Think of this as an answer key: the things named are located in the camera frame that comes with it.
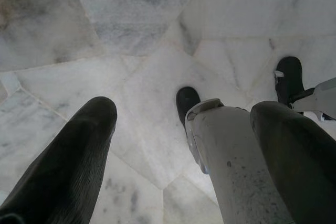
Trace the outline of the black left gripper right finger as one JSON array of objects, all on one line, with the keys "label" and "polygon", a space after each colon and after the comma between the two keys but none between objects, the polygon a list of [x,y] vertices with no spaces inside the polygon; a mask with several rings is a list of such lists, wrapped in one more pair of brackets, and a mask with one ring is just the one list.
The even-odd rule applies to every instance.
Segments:
[{"label": "black left gripper right finger", "polygon": [[250,122],[271,179],[295,223],[335,223],[335,140],[287,106],[254,105]]}]

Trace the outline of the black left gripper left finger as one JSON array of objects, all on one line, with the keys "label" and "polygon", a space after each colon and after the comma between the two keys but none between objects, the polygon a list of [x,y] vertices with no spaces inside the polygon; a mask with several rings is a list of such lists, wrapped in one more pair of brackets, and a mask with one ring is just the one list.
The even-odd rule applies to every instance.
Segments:
[{"label": "black left gripper left finger", "polygon": [[1,205],[1,223],[89,223],[117,122],[115,103],[82,106]]}]

